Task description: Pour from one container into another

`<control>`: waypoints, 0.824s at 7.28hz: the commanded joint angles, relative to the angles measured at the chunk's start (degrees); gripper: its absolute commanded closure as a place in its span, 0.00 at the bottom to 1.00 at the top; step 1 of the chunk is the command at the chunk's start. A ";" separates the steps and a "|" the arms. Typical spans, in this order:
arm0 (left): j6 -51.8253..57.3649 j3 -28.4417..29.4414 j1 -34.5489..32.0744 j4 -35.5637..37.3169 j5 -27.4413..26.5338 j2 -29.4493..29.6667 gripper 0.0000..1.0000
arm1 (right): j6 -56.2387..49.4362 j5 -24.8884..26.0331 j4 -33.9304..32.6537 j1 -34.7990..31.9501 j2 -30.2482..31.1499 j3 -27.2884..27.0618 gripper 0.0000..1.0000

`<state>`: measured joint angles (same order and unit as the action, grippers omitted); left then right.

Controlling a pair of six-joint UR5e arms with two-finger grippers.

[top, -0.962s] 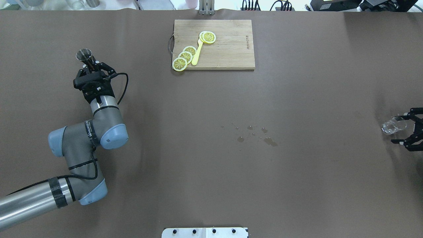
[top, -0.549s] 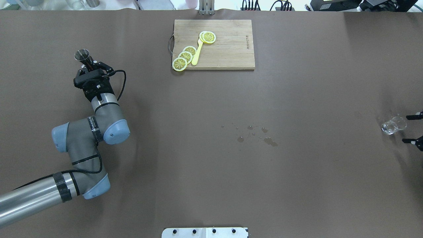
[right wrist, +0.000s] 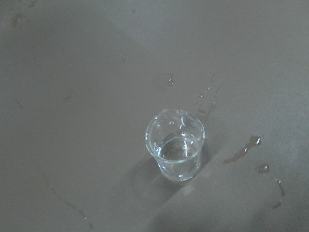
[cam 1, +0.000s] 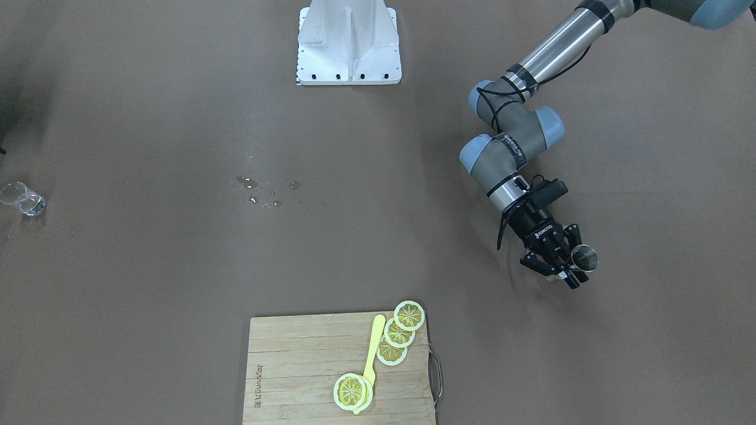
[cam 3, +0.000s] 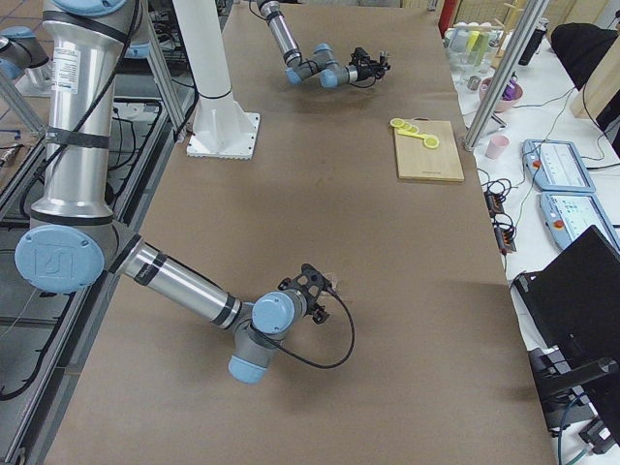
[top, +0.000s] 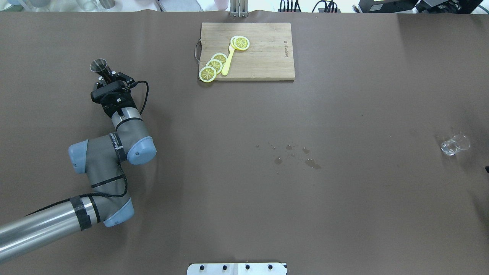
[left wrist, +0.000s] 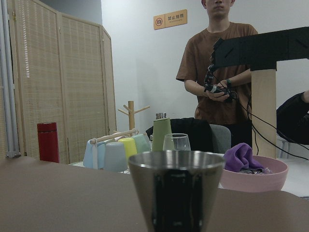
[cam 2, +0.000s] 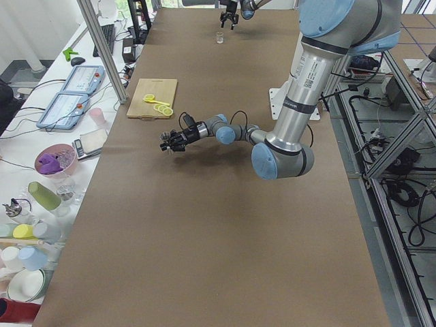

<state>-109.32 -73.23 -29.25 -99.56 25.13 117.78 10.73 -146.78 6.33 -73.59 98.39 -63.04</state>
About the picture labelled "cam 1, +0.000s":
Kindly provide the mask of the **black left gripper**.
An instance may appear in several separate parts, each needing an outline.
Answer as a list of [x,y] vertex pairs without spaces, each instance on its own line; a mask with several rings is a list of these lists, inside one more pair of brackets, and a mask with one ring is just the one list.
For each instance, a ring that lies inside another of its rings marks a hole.
[[510,210],[509,226],[527,250],[519,259],[522,266],[542,276],[557,276],[563,260],[570,288],[588,281],[591,246],[583,244],[578,224],[562,226],[548,209],[520,204]]

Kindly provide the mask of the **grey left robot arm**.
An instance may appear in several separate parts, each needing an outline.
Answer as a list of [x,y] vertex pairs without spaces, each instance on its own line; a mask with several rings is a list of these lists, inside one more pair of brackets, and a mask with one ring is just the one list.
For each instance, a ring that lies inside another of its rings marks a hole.
[[582,242],[577,224],[562,225],[549,207],[568,191],[559,179],[534,184],[521,173],[529,161],[553,147],[565,134],[555,110],[529,110],[540,87],[575,67],[594,41],[617,21],[648,8],[707,30],[723,28],[746,12],[753,1],[583,1],[524,59],[499,80],[483,80],[470,91],[469,105],[494,135],[468,142],[460,159],[500,213],[497,244],[505,229],[526,251],[519,263],[550,280],[576,289],[598,266],[596,251]]

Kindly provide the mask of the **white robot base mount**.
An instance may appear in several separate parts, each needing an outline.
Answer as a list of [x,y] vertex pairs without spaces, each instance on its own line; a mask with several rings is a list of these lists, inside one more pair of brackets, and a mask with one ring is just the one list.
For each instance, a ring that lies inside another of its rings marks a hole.
[[399,84],[397,13],[383,1],[313,1],[299,11],[300,86]]

